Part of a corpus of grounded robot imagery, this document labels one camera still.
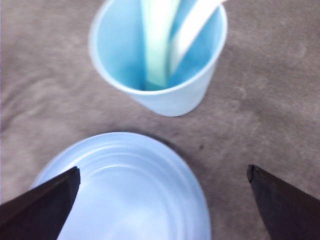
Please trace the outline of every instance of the cup rim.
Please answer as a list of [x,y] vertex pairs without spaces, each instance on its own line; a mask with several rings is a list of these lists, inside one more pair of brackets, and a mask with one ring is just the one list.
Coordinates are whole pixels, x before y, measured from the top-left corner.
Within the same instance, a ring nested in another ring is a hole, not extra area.
[[224,48],[226,39],[227,39],[227,31],[228,31],[228,20],[227,20],[227,13],[226,10],[224,8],[224,6],[222,4],[220,4],[217,9],[219,11],[221,11],[221,16],[222,16],[222,34],[221,34],[221,38],[220,41],[218,43],[218,48],[217,50],[212,54],[211,58],[209,59],[209,61],[192,77],[190,77],[188,80],[184,81],[181,84],[178,84],[176,86],[173,87],[169,87],[169,88],[165,88],[165,89],[161,89],[161,90],[139,90],[139,89],[135,89],[135,88],[131,88],[128,87],[120,82],[118,82],[114,77],[112,77],[108,71],[105,69],[105,67],[103,66],[103,64],[100,61],[99,55],[98,55],[98,50],[95,42],[97,39],[97,34],[98,34],[98,26],[100,25],[102,18],[104,17],[105,13],[107,12],[107,10],[109,9],[109,7],[111,6],[111,4],[114,2],[115,0],[106,0],[102,6],[100,7],[100,9],[98,10],[98,12],[96,13],[96,15],[94,16],[94,19],[91,23],[91,27],[90,27],[90,31],[89,31],[89,36],[88,36],[88,45],[89,45],[89,55],[91,58],[91,61],[95,67],[95,69],[98,71],[98,73],[101,75],[101,77],[108,82],[110,85],[112,85],[113,87],[129,93],[129,94],[135,94],[135,95],[160,95],[160,94],[166,94],[166,93],[170,93],[179,89],[182,89],[190,84],[192,84],[193,82],[195,82],[200,76],[202,76],[203,74],[205,74],[205,72],[211,67],[211,65],[214,64],[214,62],[217,61],[218,57],[221,54],[222,49]]

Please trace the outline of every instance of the light blue cup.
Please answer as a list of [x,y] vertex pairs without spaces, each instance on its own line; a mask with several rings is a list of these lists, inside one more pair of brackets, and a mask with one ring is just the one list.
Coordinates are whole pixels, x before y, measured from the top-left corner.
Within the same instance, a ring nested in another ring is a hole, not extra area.
[[[181,1],[171,36],[194,2]],[[174,117],[192,111],[203,99],[226,37],[227,16],[220,5],[168,80],[168,88],[146,91],[140,0],[110,0],[103,4],[92,23],[89,51],[95,68],[108,83],[153,112]]]

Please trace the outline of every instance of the plate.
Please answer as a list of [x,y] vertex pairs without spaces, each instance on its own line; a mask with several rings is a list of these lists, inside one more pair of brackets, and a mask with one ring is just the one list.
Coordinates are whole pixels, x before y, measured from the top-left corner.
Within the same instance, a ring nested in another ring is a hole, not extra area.
[[210,240],[202,189],[173,150],[150,137],[111,132],[55,157],[33,187],[77,166],[81,184],[58,240]]

